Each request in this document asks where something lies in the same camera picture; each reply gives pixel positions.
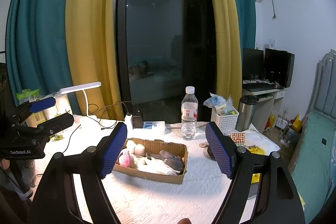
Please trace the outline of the person's thumb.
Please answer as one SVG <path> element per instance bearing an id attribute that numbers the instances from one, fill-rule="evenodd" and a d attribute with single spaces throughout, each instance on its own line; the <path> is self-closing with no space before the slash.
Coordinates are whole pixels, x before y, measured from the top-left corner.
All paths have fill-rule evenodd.
<path id="1" fill-rule="evenodd" d="M 177 224 L 191 224 L 191 221 L 189 218 L 183 218 L 179 220 Z"/>

